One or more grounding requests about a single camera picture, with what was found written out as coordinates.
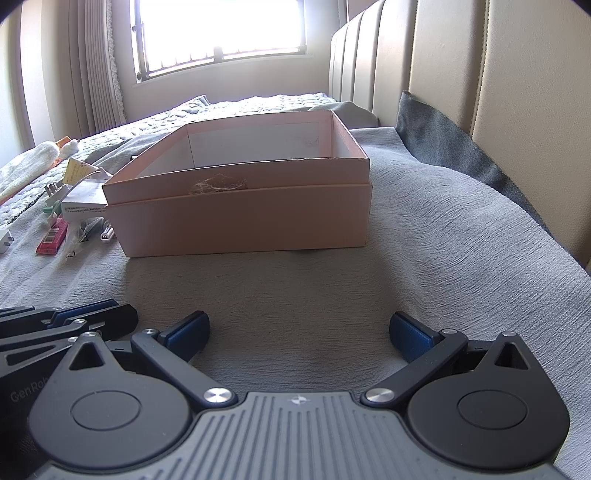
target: white power plug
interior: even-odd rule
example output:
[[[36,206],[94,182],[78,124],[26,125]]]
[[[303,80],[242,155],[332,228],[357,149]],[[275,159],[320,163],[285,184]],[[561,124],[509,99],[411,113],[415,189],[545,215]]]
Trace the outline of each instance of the white power plug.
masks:
[[[8,228],[0,228],[0,254],[3,254],[12,245],[14,238]]]

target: open box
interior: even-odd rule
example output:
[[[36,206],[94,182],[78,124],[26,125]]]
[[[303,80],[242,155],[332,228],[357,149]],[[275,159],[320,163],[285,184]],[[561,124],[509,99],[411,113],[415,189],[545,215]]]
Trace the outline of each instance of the open box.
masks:
[[[331,111],[187,124],[103,186],[128,257],[362,247],[369,158]]]

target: window frame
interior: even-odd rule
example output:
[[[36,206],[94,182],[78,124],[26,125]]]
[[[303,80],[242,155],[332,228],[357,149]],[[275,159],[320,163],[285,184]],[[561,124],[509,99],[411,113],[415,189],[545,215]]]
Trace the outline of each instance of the window frame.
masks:
[[[214,47],[213,57],[205,59],[189,60],[181,63],[176,63],[170,67],[161,66],[159,69],[150,70],[147,62],[147,56],[144,44],[144,23],[141,19],[140,3],[141,0],[130,0],[131,10],[131,31],[133,33],[133,55],[134,66],[136,70],[136,79],[139,82],[145,82],[152,78],[166,75],[167,73],[180,72],[183,70],[193,69],[205,65],[214,65],[226,63],[228,61],[244,60],[244,59],[260,59],[273,58],[285,55],[302,55],[307,53],[306,46],[306,12],[304,9],[304,0],[296,0],[298,3],[298,10],[300,12],[301,37],[300,45],[293,48],[274,48],[272,50],[251,50],[239,53],[224,54],[221,47]]]

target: curtain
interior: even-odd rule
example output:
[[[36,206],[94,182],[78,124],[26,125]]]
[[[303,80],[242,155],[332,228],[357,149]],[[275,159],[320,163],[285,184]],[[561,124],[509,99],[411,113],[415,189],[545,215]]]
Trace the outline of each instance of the curtain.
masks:
[[[70,0],[70,64],[82,136],[126,123],[113,51],[112,0]]]

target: yellow tag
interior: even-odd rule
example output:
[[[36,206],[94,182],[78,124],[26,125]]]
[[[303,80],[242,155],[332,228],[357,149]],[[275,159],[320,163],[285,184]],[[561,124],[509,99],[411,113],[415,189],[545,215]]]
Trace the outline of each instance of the yellow tag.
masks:
[[[77,181],[96,170],[98,170],[98,168],[88,163],[71,158],[68,160],[68,166],[66,167],[66,173],[64,173],[63,182],[67,185],[74,185]]]

